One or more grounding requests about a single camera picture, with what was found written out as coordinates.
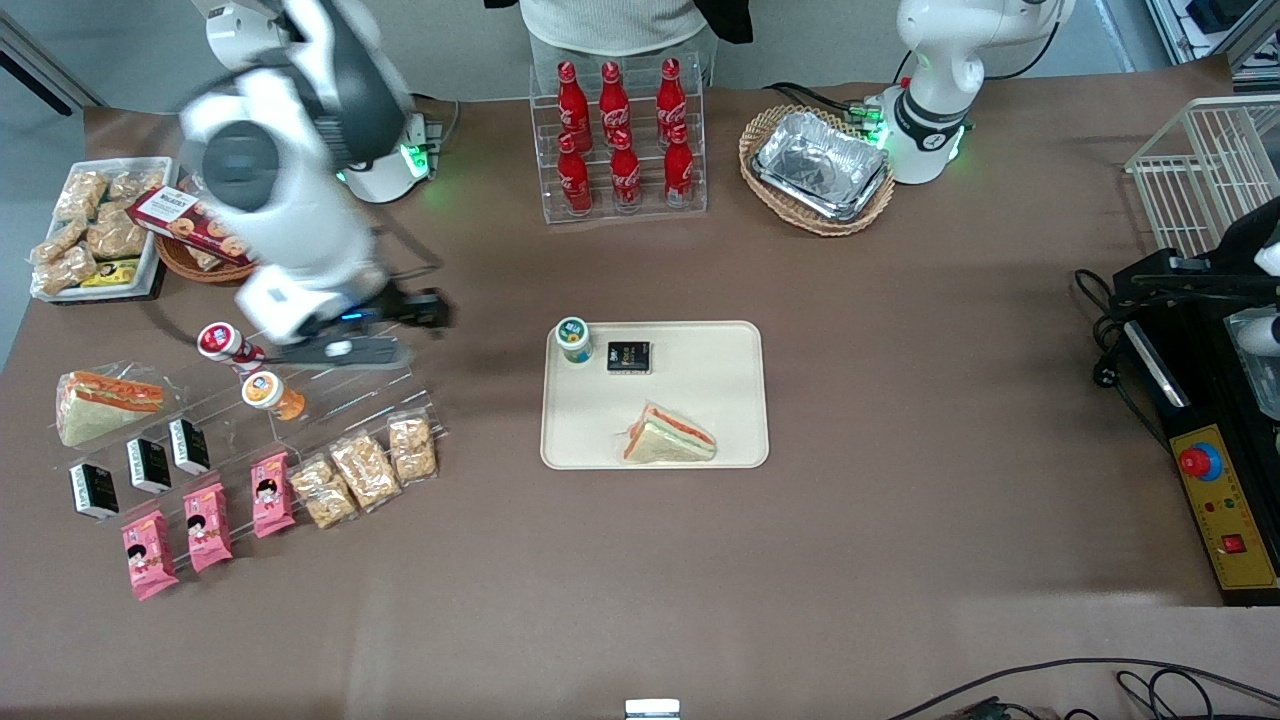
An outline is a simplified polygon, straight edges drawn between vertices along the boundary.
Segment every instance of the beige tray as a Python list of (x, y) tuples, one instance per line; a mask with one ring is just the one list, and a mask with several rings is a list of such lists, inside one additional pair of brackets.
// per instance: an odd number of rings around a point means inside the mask
[[(575, 365), (547, 334), (543, 462), (556, 470), (756, 468), (769, 456), (760, 331), (751, 323), (591, 323), (591, 359)], [(609, 341), (648, 341), (653, 373), (605, 370)], [(634, 465), (620, 457), (626, 433), (653, 401), (716, 438), (707, 462)]]

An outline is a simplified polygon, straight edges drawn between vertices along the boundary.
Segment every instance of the red emergency stop button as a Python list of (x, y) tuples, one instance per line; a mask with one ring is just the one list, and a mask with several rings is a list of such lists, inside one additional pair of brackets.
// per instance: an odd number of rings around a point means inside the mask
[(1193, 478), (1212, 482), (1222, 475), (1222, 456), (1213, 446), (1197, 442), (1178, 454), (1178, 466)]

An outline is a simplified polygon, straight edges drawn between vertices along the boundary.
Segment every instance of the red glass bottle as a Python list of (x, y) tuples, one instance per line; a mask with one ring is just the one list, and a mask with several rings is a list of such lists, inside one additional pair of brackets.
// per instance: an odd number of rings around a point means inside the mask
[(591, 150), (591, 120), (586, 113), (586, 94), (577, 85), (577, 70), (573, 63), (564, 60), (557, 68), (561, 78), (559, 101), (561, 124), (573, 136), (573, 146), (579, 152)]
[(680, 85), (680, 60), (662, 61), (662, 85), (658, 87), (658, 145), (671, 141), (671, 128), (685, 122), (685, 88)]
[(556, 163), (556, 169), (559, 170), (561, 188), (568, 202), (568, 214), (581, 218), (591, 211), (591, 181), (586, 174), (586, 163), (577, 154), (573, 133), (562, 132), (559, 146), (561, 158)]
[(689, 128), (685, 123), (672, 126), (671, 145), (663, 158), (667, 174), (667, 205), (684, 209), (694, 201), (694, 151), (689, 149)]
[(613, 206), (620, 215), (631, 215), (640, 209), (640, 159), (631, 150), (631, 129), (614, 131), (613, 143), (613, 158), (609, 160)]
[(600, 68), (604, 90), (600, 91), (600, 124), (604, 126), (604, 140), (609, 147), (617, 147), (616, 135), (620, 129), (631, 131), (631, 100), (622, 88), (622, 69), (609, 60)]

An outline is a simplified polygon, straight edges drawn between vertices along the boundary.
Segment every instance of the pink snack package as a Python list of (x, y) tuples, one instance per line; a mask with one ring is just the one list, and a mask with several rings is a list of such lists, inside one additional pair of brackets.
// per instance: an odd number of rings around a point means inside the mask
[(197, 571), (232, 559), (232, 529), (227, 524), (227, 498), (223, 484), (205, 486), (182, 498), (187, 511), (187, 550)]
[(253, 464), (248, 471), (253, 488), (253, 534), (265, 538), (294, 523), (293, 495), (284, 482), (284, 460), (288, 452), (273, 455)]
[(123, 534), (133, 597), (146, 600), (178, 582), (169, 552), (169, 525), (159, 510), (125, 525)]

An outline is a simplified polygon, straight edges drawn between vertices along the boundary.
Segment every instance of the acrylic bottle rack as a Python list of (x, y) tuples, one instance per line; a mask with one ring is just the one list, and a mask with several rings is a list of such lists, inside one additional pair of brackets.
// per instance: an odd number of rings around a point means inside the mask
[(573, 217), (561, 190), (557, 138), (561, 126), (558, 88), (544, 90), (538, 82), (538, 74), (529, 73), (529, 109), (534, 122), (534, 150), (538, 155), (538, 179), (543, 199), (543, 218), (547, 224), (596, 220), (602, 218), (671, 215), (707, 211), (707, 137), (705, 115), (703, 111), (703, 74), (694, 55), (677, 56), (680, 60), (680, 83), (685, 90), (685, 124), (689, 127), (689, 149), (694, 152), (694, 199), (689, 206), (676, 209), (667, 205), (664, 195), (666, 172), (663, 158), (666, 151), (658, 145), (658, 87), (662, 85), (662, 61), (664, 56), (627, 58), (622, 68), (622, 87), (631, 100), (631, 146), (640, 159), (640, 209), (623, 215), (613, 206), (613, 182), (609, 173), (611, 151), (604, 141), (604, 128), (600, 126), (600, 90), (604, 81), (600, 68), (579, 67), (577, 82), (586, 94), (588, 114), (591, 123), (591, 150), (582, 155), (586, 161), (588, 179), (591, 184), (591, 211), (584, 217)]

